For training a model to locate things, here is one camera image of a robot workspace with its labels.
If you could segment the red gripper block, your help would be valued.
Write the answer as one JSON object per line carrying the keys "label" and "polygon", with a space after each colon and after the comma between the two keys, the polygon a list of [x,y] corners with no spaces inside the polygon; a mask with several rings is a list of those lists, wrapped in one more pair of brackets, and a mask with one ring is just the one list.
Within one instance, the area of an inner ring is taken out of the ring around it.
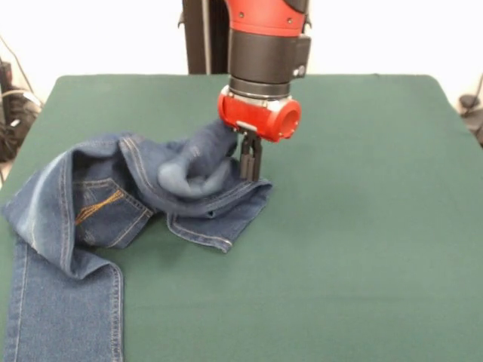
{"label": "red gripper block", "polygon": [[256,134],[251,145],[250,134],[247,131],[243,133],[240,152],[240,177],[249,179],[252,148],[252,181],[260,178],[263,154],[261,139],[273,143],[290,139],[301,118],[301,106],[291,96],[280,100],[251,99],[233,93],[228,85],[220,92],[217,107],[226,125],[240,132],[249,130]]}

